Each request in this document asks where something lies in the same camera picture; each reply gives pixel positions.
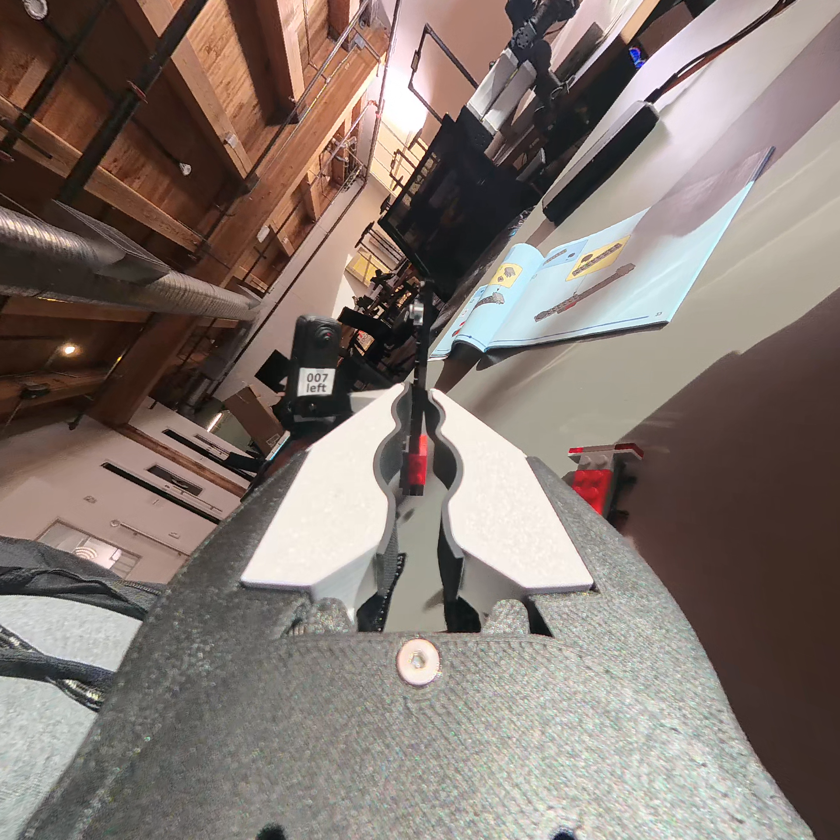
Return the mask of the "black drawstring bag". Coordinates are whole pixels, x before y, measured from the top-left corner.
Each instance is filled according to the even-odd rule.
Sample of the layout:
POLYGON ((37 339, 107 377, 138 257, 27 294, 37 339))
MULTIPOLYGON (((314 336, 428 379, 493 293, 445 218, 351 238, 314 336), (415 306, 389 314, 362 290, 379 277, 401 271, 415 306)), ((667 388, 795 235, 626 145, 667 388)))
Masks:
MULTIPOLYGON (((143 621, 164 592, 163 584, 126 581, 112 571, 42 542, 1 538, 1 595, 76 602, 143 621)), ((113 672, 46 654, 2 626, 2 677, 51 685, 84 708, 98 712, 113 672)))

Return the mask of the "small red brick assembly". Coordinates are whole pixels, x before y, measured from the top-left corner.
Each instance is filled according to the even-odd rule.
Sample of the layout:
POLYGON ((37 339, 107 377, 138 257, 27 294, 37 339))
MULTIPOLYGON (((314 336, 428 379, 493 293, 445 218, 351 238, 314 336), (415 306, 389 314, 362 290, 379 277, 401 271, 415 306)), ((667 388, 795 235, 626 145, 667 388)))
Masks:
POLYGON ((569 448, 568 457, 576 464, 572 489, 609 522, 625 517, 617 503, 637 482, 628 465, 644 458, 642 448, 628 442, 577 446, 569 448))

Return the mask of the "light blue instruction booklet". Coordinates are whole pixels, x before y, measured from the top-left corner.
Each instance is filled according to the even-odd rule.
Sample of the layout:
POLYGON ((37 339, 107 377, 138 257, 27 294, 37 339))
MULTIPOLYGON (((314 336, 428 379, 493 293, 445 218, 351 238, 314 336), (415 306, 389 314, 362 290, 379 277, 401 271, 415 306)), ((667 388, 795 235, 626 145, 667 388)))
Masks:
POLYGON ((512 350, 667 324, 774 152, 692 169, 654 205, 547 253, 509 248, 430 353, 512 350))

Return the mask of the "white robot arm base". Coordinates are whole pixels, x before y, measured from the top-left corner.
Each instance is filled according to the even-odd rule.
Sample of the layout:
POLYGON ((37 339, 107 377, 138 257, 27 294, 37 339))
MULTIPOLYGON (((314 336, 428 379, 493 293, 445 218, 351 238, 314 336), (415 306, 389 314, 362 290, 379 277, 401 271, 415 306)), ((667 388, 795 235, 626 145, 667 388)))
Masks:
POLYGON ((520 60, 506 48, 467 101, 467 109, 494 136, 516 111, 537 78, 531 61, 520 60))

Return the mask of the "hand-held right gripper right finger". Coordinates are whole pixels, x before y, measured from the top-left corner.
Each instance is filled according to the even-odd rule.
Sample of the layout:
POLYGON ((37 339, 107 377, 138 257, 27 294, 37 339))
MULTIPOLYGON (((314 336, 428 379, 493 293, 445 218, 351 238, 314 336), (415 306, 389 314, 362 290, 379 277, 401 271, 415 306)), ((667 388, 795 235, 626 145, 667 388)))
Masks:
POLYGON ((593 584, 529 458, 438 389, 428 392, 434 473, 446 488, 437 557, 446 616, 593 584))

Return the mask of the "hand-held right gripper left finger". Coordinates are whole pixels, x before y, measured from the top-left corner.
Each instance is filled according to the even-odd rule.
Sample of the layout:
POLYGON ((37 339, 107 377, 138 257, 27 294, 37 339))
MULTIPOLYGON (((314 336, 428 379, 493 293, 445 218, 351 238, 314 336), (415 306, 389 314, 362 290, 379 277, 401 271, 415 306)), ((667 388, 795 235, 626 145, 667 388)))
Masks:
POLYGON ((395 385, 310 447, 241 574, 243 586, 336 599, 351 620, 386 591, 410 416, 410 385, 395 385))

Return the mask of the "grey desk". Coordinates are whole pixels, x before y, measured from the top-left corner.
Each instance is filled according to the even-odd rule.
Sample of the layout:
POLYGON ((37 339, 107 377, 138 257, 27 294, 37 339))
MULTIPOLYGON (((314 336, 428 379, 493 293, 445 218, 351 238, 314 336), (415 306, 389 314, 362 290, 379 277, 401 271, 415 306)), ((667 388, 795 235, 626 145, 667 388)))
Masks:
POLYGON ((775 153, 672 322, 436 365, 438 386, 558 474, 644 459, 624 534, 670 589, 756 752, 838 838, 838 2, 794 2, 665 94, 660 123, 551 248, 775 153))

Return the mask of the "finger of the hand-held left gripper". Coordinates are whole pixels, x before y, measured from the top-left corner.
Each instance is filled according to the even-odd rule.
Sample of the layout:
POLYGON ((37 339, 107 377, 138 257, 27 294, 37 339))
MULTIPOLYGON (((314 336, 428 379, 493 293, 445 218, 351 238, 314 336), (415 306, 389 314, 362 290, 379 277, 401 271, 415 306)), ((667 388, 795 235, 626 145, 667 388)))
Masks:
POLYGON ((393 404, 401 397, 400 387, 354 392, 350 395, 350 415, 339 426, 395 427, 393 404))

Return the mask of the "silver ventilation duct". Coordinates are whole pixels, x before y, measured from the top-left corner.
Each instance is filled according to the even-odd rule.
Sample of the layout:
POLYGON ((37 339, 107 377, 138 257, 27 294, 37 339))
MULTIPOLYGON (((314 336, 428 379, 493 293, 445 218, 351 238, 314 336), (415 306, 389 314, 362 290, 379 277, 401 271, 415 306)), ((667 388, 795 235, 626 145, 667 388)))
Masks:
POLYGON ((255 317, 255 300, 171 270, 83 213, 61 204, 55 210, 70 230, 2 208, 3 296, 234 321, 255 317))

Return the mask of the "black power strip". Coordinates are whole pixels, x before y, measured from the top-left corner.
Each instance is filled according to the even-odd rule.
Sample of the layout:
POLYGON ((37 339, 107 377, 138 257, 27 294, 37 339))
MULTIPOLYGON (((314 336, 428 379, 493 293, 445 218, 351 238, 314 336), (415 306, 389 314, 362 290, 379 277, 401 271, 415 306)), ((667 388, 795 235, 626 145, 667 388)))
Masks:
POLYGON ((547 191, 542 199, 546 220, 558 226, 572 215, 617 172, 658 121, 658 111, 653 103, 635 102, 547 191))

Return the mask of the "black toy brick beam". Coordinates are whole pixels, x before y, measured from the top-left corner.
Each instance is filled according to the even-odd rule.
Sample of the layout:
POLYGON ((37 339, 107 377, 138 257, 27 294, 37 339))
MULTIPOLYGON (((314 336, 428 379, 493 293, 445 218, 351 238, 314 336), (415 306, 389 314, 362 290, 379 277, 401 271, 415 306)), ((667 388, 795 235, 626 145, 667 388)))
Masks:
POLYGON ((416 351, 411 385, 411 415, 406 451, 401 473, 402 489, 410 497, 424 494, 427 477, 427 439, 424 435, 427 407, 427 358, 430 331, 435 315, 434 285, 423 280, 418 296, 413 300, 411 315, 416 339, 416 351))

